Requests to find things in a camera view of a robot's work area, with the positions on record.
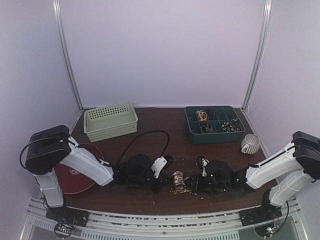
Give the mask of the patterned paisley necktie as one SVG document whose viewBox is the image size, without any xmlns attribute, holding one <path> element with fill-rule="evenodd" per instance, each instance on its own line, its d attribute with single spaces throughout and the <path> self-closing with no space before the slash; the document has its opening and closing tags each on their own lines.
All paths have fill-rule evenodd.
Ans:
<svg viewBox="0 0 320 240">
<path fill-rule="evenodd" d="M 173 193 L 174 194 L 185 194 L 191 193 L 192 190 L 187 187 L 184 180 L 184 175 L 181 171 L 175 171 L 172 175 L 173 178 Z"/>
</svg>

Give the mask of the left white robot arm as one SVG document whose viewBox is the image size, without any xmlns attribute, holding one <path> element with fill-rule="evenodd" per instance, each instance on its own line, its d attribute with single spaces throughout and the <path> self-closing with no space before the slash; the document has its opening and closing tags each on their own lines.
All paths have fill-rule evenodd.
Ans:
<svg viewBox="0 0 320 240">
<path fill-rule="evenodd" d="M 55 167 L 69 167 L 99 186 L 149 187 L 159 193 L 170 181 L 164 170 L 174 162 L 171 155 L 161 153 L 152 160 L 145 154 L 137 154 L 123 162 L 119 158 L 109 163 L 79 144 L 65 125 L 58 125 L 33 134 L 20 154 L 21 167 L 30 172 L 44 194 L 46 204 L 61 222 L 72 218 L 72 211 L 65 206 L 64 192 L 60 187 Z"/>
</svg>

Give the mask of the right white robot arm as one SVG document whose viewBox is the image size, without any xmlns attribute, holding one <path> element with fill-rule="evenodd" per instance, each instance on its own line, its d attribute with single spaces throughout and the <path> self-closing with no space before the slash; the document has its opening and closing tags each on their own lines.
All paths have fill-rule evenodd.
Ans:
<svg viewBox="0 0 320 240">
<path fill-rule="evenodd" d="M 285 202 L 309 183 L 320 178 L 320 139 L 297 131 L 292 141 L 271 157 L 233 171 L 222 160 L 197 159 L 200 173 L 185 178 L 186 186 L 196 193 L 229 193 L 244 196 L 282 176 L 286 178 L 263 195 L 256 210 L 259 220 L 268 220 Z"/>
</svg>

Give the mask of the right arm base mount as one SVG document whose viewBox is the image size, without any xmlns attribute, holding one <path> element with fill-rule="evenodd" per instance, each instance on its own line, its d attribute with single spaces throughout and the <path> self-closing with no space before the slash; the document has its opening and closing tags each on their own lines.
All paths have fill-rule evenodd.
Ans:
<svg viewBox="0 0 320 240">
<path fill-rule="evenodd" d="M 243 227 L 272 221 L 272 223 L 254 228 L 255 233 L 263 238 L 274 236 L 281 229 L 279 226 L 280 217 L 282 216 L 281 207 L 271 204 L 269 199 L 270 192 L 271 190 L 269 189 L 263 194 L 261 206 L 241 210 L 238 213 Z"/>
</svg>

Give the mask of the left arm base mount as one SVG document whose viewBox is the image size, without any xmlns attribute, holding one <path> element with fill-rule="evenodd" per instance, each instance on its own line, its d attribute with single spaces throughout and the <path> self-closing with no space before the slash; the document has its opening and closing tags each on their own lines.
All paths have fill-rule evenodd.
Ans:
<svg viewBox="0 0 320 240">
<path fill-rule="evenodd" d="M 67 207 L 50 207 L 47 201 L 43 201 L 43 207 L 46 209 L 46 218 L 54 220 L 56 224 L 53 227 L 53 233 L 59 239 L 69 238 L 76 227 L 86 227 L 90 213 L 86 210 L 79 210 Z"/>
</svg>

